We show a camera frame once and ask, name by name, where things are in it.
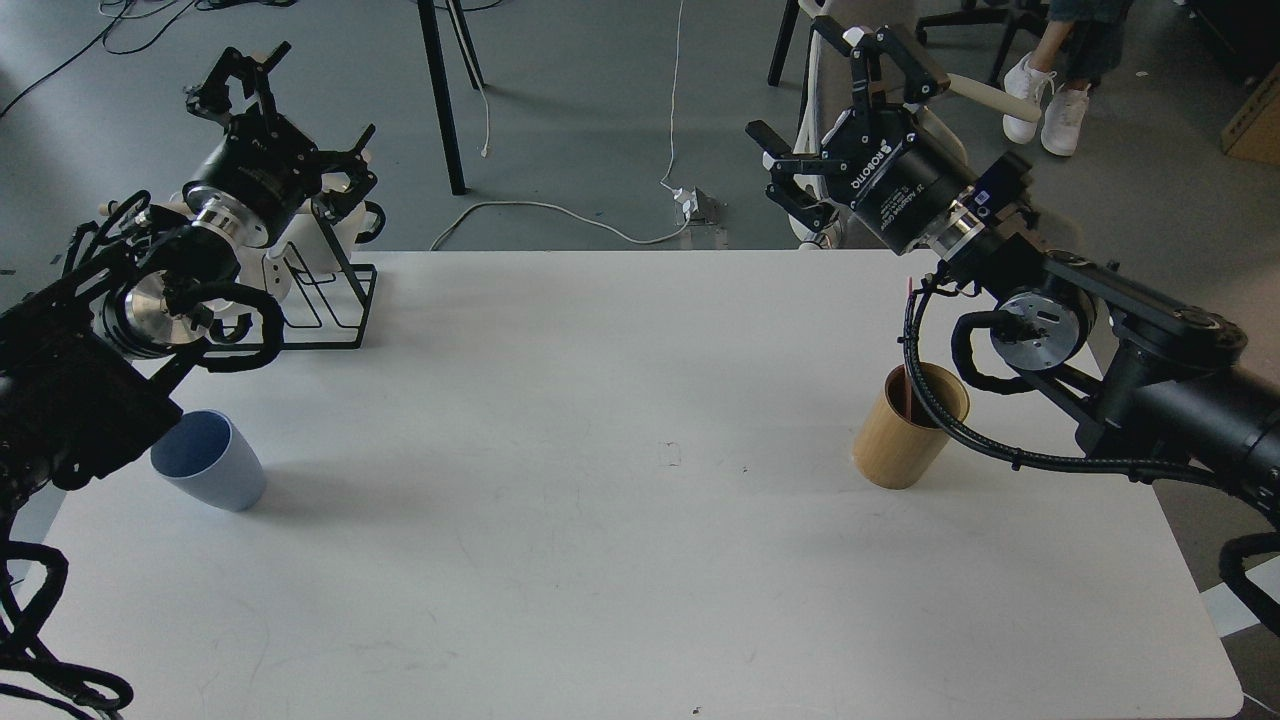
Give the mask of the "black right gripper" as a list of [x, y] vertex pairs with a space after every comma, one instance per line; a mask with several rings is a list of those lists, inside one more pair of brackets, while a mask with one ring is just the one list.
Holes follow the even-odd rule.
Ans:
[[[844, 233], [852, 215], [895, 254], [908, 252], [977, 181], [964, 147], [928, 108], [950, 76], [902, 26], [844, 31], [849, 109], [819, 141], [803, 120], [790, 143], [763, 120], [746, 124], [771, 174], [765, 196], [797, 233]], [[869, 113], [864, 127], [854, 113]]]

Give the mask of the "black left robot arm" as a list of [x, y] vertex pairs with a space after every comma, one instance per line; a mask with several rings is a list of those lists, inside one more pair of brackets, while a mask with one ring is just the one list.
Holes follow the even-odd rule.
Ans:
[[180, 421], [172, 393], [189, 372], [251, 372], [287, 347], [283, 304], [293, 270], [274, 249], [297, 217], [312, 218], [337, 269], [367, 307], [335, 234], [378, 178], [365, 149], [323, 150], [276, 106], [266, 56], [228, 47], [186, 90], [189, 114], [221, 127], [221, 142], [178, 202], [141, 190], [76, 228], [60, 277], [3, 314], [3, 564], [44, 570], [27, 601], [3, 574], [3, 670], [45, 685], [3, 693], [74, 719], [118, 719], [134, 698], [123, 678], [58, 659], [41, 641], [69, 562], [14, 539], [18, 512], [42, 488], [72, 491], [137, 460]]

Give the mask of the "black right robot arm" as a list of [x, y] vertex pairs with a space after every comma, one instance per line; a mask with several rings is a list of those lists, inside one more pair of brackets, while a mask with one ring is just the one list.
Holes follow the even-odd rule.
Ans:
[[[1239, 364], [1243, 329], [1062, 250], [1038, 247], [1029, 167], [1007, 152], [974, 173], [923, 124], [959, 90], [902, 26], [812, 29], [850, 67], [847, 110], [815, 151], [767, 123], [748, 135], [768, 160], [768, 197], [820, 233], [849, 214], [888, 250], [928, 250], [938, 266], [908, 296], [904, 369], [931, 420], [1012, 469], [1170, 479], [1222, 491], [1277, 524], [1277, 387]], [[1038, 392], [1076, 423], [1078, 457], [1000, 443], [947, 410], [925, 378], [919, 338], [934, 296], [972, 286], [995, 306], [960, 316], [952, 364], [965, 386]]]

